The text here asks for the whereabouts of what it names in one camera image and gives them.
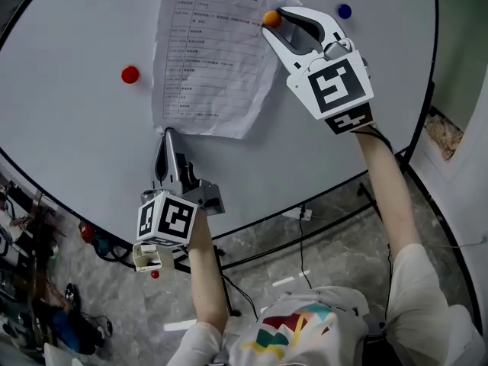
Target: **blue ball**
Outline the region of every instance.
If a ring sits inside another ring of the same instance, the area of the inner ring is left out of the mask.
[[[352,10],[347,4],[341,4],[337,8],[337,13],[342,19],[349,19],[352,15]]]

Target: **power strip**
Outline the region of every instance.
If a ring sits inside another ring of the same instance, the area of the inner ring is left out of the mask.
[[[299,220],[301,212],[302,212],[301,207],[295,207],[289,211],[285,211],[281,215],[284,217],[294,218],[295,220]],[[311,209],[305,209],[305,211],[303,212],[302,220],[303,221],[310,221],[311,218],[312,218],[312,210]]]

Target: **orange ball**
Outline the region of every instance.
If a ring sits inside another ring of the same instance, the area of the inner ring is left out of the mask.
[[[279,27],[281,24],[281,15],[278,11],[268,11],[262,19],[265,26]]]

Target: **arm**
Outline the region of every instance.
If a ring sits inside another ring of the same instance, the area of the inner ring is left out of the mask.
[[[10,226],[20,226],[26,223],[28,220],[28,218],[17,218],[16,220],[10,221]]]
[[[197,212],[188,247],[191,296],[197,321],[209,323],[223,333],[227,322],[225,294],[204,210]]]
[[[56,298],[56,301],[63,308],[64,312],[68,314],[73,308],[72,304],[56,289],[56,287],[51,284],[51,281],[47,280],[47,288],[50,293]]]
[[[356,136],[368,165],[374,196],[394,260],[403,247],[420,244],[409,191],[397,161],[387,146],[372,136]]]

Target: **small red object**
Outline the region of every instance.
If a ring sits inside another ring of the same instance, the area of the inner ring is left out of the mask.
[[[122,80],[127,84],[133,84],[139,79],[139,70],[135,66],[129,65],[122,69],[122,74],[120,75]]]
[[[78,229],[80,234],[82,235],[82,239],[87,244],[90,244],[95,237],[95,233],[93,232],[93,228],[89,226],[86,222],[80,221],[78,225]]]

